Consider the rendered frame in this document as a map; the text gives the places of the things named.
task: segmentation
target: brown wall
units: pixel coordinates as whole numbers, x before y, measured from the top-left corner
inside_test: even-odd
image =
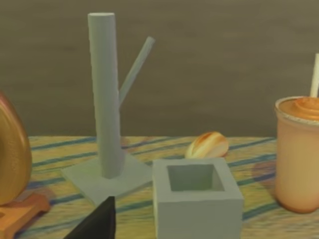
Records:
[[[122,135],[275,135],[275,99],[308,94],[317,0],[0,1],[0,88],[30,135],[94,135],[87,13],[115,12],[120,81],[157,42]]]

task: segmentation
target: white straw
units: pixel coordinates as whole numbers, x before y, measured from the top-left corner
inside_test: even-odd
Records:
[[[127,77],[125,78],[124,83],[120,89],[119,98],[120,98],[120,106],[123,103],[126,95],[128,94],[132,84],[134,83],[136,76],[138,75],[139,71],[141,70],[147,56],[149,55],[153,45],[155,43],[155,39],[152,37],[148,37],[136,58],[132,68],[130,69]]]
[[[125,162],[120,136],[115,15],[90,13],[88,23],[98,157],[102,176],[114,178],[122,173]]]
[[[313,80],[311,83],[310,97],[318,97],[318,88],[319,88],[319,54],[316,54]]]

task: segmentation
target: gray box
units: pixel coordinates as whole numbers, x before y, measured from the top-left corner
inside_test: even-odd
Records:
[[[223,158],[155,160],[153,194],[157,239],[240,239],[244,198]]]

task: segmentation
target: table surface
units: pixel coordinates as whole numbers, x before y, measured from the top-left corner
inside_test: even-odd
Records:
[[[181,159],[193,137],[125,137],[124,148],[143,162]],[[298,215],[273,200],[274,138],[229,138],[226,157],[245,197],[242,239],[318,239],[319,212]],[[50,198],[51,211],[18,233],[19,239],[62,239],[94,207],[60,169],[96,157],[94,137],[31,137],[33,173],[28,190]],[[152,187],[117,200],[117,239],[155,239]]]

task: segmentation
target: drink cup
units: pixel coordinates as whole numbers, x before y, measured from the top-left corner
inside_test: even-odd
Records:
[[[279,99],[275,111],[275,196],[290,211],[313,212],[319,208],[319,98]]]

